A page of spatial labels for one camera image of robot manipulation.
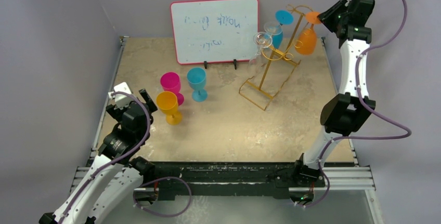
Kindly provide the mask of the yellow wine glass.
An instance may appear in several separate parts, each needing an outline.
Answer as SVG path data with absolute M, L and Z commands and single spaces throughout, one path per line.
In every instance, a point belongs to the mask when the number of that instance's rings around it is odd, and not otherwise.
M 156 98 L 156 103 L 159 110 L 165 114 L 166 122 L 169 125 L 178 125 L 183 116 L 178 109 L 177 96 L 170 91 L 163 91 L 158 94 Z

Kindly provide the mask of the pink wine glass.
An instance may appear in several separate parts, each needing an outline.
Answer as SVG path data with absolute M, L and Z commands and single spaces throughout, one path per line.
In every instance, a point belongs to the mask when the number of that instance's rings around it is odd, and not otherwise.
M 178 105 L 184 103 L 184 96 L 180 93 L 181 81 L 180 76 L 175 72 L 164 73 L 160 78 L 160 84 L 164 91 L 170 91 L 174 93 L 177 97 Z

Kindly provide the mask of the orange wine glass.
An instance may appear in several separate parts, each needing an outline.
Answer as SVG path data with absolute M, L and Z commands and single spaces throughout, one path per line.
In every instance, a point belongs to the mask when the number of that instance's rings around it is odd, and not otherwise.
M 314 52 L 317 44 L 317 34 L 314 30 L 314 26 L 321 24 L 321 21 L 318 19 L 319 14 L 317 11 L 308 12 L 306 14 L 305 19 L 307 23 L 294 45 L 297 53 L 301 55 L 311 55 Z

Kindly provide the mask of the light blue wine glass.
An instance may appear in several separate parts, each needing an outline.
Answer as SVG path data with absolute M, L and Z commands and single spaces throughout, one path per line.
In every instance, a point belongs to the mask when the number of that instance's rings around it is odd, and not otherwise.
M 193 90 L 192 99 L 196 102 L 203 102 L 207 99 L 206 86 L 206 72 L 205 69 L 196 67 L 187 72 L 187 81 L 190 88 Z

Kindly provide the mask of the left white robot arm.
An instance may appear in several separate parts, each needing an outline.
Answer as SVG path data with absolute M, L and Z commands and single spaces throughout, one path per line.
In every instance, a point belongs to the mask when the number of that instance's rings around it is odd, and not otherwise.
M 158 109 L 145 89 L 139 93 L 143 102 L 126 85 L 109 93 L 115 103 L 108 105 L 106 112 L 117 123 L 68 199 L 54 212 L 44 213 L 39 223 L 102 223 L 130 191 L 154 183 L 155 173 L 146 159 L 131 161 L 150 138 L 152 114 Z

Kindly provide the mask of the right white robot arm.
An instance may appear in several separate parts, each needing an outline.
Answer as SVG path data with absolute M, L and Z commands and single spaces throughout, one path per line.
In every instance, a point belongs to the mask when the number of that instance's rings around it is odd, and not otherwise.
M 323 24 L 339 39 L 342 58 L 340 89 L 322 109 L 321 131 L 313 145 L 295 161 L 292 168 L 276 173 L 297 186 L 310 186 L 321 176 L 326 159 L 340 141 L 359 131 L 376 102 L 366 86 L 366 59 L 372 30 L 365 26 L 375 0 L 339 0 L 325 12 L 309 12 L 308 23 Z

